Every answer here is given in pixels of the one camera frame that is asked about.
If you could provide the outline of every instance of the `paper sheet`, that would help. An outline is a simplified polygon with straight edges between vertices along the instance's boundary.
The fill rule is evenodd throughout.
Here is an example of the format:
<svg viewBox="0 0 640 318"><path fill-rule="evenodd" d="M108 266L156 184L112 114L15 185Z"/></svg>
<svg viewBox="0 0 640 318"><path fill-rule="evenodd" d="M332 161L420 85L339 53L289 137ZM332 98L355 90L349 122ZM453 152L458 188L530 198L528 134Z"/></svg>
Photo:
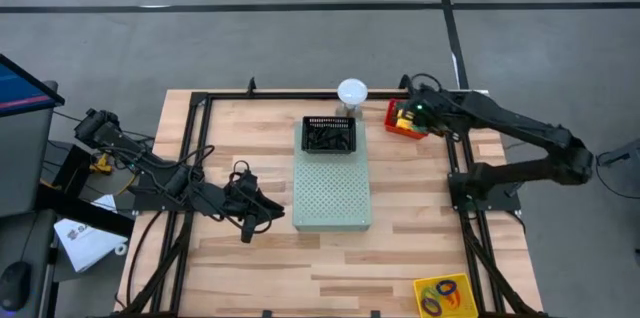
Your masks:
<svg viewBox="0 0 640 318"><path fill-rule="evenodd" d="M110 194L102 196L92 204L103 209L111 207L111 211L116 211L113 195ZM62 219L53 227L76 272L87 270L128 240L125 237L103 232L70 219Z"/></svg>

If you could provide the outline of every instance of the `green pegboard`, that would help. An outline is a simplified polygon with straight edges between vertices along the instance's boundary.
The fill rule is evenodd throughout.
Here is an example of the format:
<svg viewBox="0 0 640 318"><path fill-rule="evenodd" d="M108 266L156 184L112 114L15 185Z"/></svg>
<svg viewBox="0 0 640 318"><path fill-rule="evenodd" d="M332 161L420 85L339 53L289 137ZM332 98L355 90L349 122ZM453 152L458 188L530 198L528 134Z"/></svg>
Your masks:
<svg viewBox="0 0 640 318"><path fill-rule="evenodd" d="M356 122L356 151L309 154L301 148L302 123L295 126L293 225L301 232L369 229L372 219L367 139Z"/></svg>

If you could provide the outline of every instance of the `computer screen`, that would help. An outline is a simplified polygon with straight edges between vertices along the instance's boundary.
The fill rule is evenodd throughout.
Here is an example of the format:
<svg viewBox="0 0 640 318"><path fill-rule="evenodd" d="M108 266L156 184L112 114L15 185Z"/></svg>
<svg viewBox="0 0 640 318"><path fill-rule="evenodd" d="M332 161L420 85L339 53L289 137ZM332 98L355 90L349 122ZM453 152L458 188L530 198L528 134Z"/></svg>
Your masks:
<svg viewBox="0 0 640 318"><path fill-rule="evenodd" d="M0 54L0 116L62 104L58 94Z"/></svg>

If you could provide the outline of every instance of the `gray floor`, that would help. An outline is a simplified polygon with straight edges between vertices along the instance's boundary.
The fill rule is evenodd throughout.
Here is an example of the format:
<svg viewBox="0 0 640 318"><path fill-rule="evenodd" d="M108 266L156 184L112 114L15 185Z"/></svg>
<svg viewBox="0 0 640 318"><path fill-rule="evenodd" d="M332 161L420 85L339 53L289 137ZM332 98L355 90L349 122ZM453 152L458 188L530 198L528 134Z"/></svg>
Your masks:
<svg viewBox="0 0 640 318"><path fill-rule="evenodd" d="M0 0L2 6L164 5L438 0ZM640 0L453 0L589 2ZM562 123L600 153L640 137L640 11L456 12L473 88L501 105ZM40 79L55 79L61 111L117 112L123 125L153 134L168 88L335 87L360 77L393 87L403 73L427 71L457 86L439 11L6 14L0 51ZM51 137L71 140L73 124L54 119ZM527 146L513 161L535 157ZM603 172L640 195L624 164ZM125 177L93 182L116 189ZM521 191L530 253L547 312L564 317L632 317L640 267L640 202L580 187L530 183ZM58 316L107 314L123 262L110 257L61 287Z"/></svg>

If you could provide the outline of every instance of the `wooden table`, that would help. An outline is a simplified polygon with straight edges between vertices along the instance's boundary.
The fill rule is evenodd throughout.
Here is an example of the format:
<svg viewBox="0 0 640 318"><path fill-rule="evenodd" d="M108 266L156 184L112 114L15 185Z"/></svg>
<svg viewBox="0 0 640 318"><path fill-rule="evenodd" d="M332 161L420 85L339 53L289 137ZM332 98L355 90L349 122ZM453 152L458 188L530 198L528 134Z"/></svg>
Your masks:
<svg viewBox="0 0 640 318"><path fill-rule="evenodd" d="M191 92L167 92L154 146L164 158L178 158ZM295 230L293 126L305 115L333 115L336 106L335 101L321 100L214 101L207 144L214 144L216 151L204 162L207 180L225 184L233 162L244 159L264 193L284 205L287 215L247 245L228 222L196 214L180 316L256 317L264 309L277 317L369 316L371 310L383 316L417 316L412 280L467 271L459 217L450 207L445 141L435 136L416 141L386 132L386 101L363 104L374 215L369 231ZM194 129L193 147L198 124ZM505 162L497 132L473 131L470 137L477 161ZM141 249L134 293L156 268L166 215ZM149 212L136 220L118 293L123 301L132 252L152 216ZM522 227L506 213L487 213L487 218L499 268L525 302L542 309ZM165 282L164 309L173 276L171 271ZM487 309L492 310L483 268L481 276Z"/></svg>

